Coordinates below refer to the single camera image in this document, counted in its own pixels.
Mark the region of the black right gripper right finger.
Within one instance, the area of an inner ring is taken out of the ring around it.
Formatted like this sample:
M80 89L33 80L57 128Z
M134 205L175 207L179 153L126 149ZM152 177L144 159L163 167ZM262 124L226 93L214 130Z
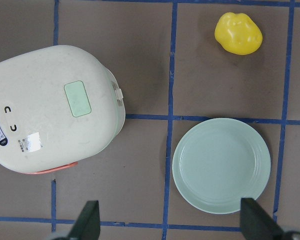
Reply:
M253 199L240 200L240 230L246 240L281 240L284 231Z

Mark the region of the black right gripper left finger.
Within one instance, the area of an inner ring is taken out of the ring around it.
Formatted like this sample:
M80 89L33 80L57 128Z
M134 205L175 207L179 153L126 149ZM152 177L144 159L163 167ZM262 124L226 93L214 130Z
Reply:
M68 240L98 240L101 233L100 208L98 200L86 202L72 229Z

